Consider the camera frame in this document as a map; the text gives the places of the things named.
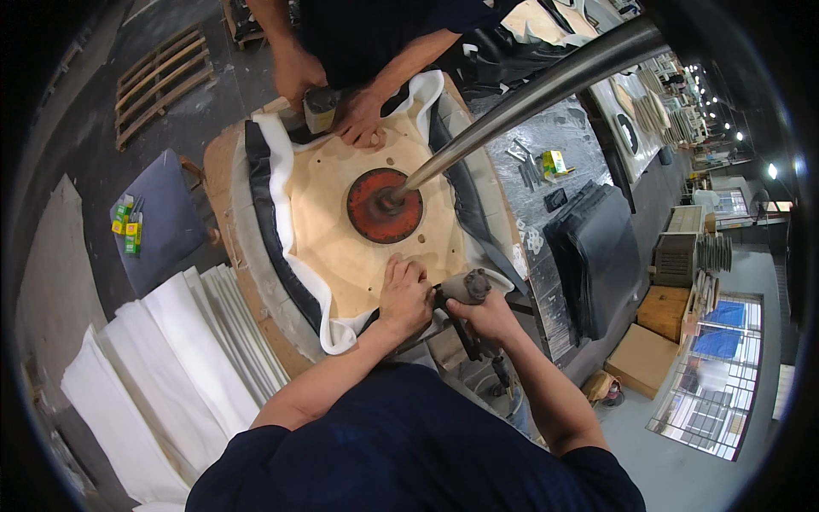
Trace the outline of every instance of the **workshop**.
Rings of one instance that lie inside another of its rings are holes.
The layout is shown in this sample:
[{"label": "workshop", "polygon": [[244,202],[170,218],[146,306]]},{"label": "workshop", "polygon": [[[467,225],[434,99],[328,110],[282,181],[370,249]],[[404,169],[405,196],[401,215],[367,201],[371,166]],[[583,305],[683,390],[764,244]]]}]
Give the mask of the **workshop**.
[{"label": "workshop", "polygon": [[780,7],[18,3],[3,506],[801,510]]}]

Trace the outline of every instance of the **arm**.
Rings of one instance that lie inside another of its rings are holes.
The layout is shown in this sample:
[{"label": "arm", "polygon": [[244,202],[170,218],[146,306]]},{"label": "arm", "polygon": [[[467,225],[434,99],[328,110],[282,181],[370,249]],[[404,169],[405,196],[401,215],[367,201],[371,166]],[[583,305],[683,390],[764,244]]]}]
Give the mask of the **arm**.
[{"label": "arm", "polygon": [[274,82],[279,94],[290,107],[301,112],[301,99],[311,85],[327,85],[327,77],[319,59],[301,47],[287,12],[287,0],[247,0],[253,16],[270,42],[274,60]]},{"label": "arm", "polygon": [[433,294],[423,265],[392,255],[384,273],[379,319],[350,350],[325,357],[280,389],[261,408],[251,428],[279,425],[296,430],[327,414],[381,359],[432,319]]},{"label": "arm", "polygon": [[373,135],[378,136],[377,149],[386,143],[386,134],[378,127],[381,106],[407,80],[427,64],[431,64],[458,40],[460,34],[447,29],[412,40],[404,50],[381,70],[367,87],[361,89],[345,104],[342,117],[333,130],[345,144],[354,147],[373,146]]},{"label": "arm", "polygon": [[523,331],[500,292],[492,290],[480,306],[453,299],[446,306],[466,319],[478,336],[504,349],[520,377],[537,429],[553,454],[560,457],[583,446],[609,449],[589,401]]}]

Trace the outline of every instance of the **green box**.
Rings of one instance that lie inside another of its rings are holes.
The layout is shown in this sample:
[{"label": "green box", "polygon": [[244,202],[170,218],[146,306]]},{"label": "green box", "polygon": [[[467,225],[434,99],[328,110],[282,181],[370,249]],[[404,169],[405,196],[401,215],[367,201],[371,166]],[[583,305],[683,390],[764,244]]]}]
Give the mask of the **green box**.
[{"label": "green box", "polygon": [[111,222],[111,231],[116,234],[125,234],[125,225],[128,223],[128,215],[133,208],[133,196],[125,194],[116,205],[114,210],[114,220]]},{"label": "green box", "polygon": [[125,225],[125,241],[122,252],[134,258],[139,258],[139,250],[143,244],[143,213],[140,211]]}]

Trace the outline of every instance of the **window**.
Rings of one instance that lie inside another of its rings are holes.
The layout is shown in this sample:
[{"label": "window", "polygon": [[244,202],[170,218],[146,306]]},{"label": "window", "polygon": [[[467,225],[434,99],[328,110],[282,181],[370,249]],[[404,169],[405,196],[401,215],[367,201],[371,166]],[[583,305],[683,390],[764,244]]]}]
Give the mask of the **window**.
[{"label": "window", "polygon": [[765,203],[765,211],[768,213],[787,213],[794,207],[791,201],[769,201]]},{"label": "window", "polygon": [[646,428],[736,460],[761,355],[762,297],[723,293],[717,309],[699,321],[699,335],[682,355],[672,387]]},{"label": "window", "polygon": [[748,215],[748,207],[745,206],[742,190],[728,188],[726,190],[715,190],[714,192],[719,196],[719,204],[714,207],[714,212],[718,216]]}]

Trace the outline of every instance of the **hand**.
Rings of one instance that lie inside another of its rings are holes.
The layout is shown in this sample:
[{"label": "hand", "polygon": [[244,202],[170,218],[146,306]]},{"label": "hand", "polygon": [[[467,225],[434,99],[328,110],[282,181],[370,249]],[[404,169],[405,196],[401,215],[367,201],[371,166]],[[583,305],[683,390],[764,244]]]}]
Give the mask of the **hand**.
[{"label": "hand", "polygon": [[467,329],[471,334],[477,334],[481,339],[489,340],[498,347],[522,333],[528,338],[523,328],[514,317],[504,294],[492,289],[486,300],[479,306],[468,306],[455,299],[446,301],[446,309],[460,319],[467,321]]},{"label": "hand", "polygon": [[384,271],[384,285],[378,301],[378,320],[398,343],[403,342],[432,320],[435,289],[427,281],[427,269],[417,261],[393,254]]},{"label": "hand", "polygon": [[287,98],[294,111],[303,111],[301,100],[307,88],[311,85],[327,85],[327,76],[321,62],[306,52],[299,43],[288,44],[277,51],[274,60],[276,90]]},{"label": "hand", "polygon": [[378,127],[381,107],[386,100],[370,89],[364,88],[349,96],[339,107],[333,132],[347,146],[363,149],[375,147],[379,151],[387,143],[387,133]]}]

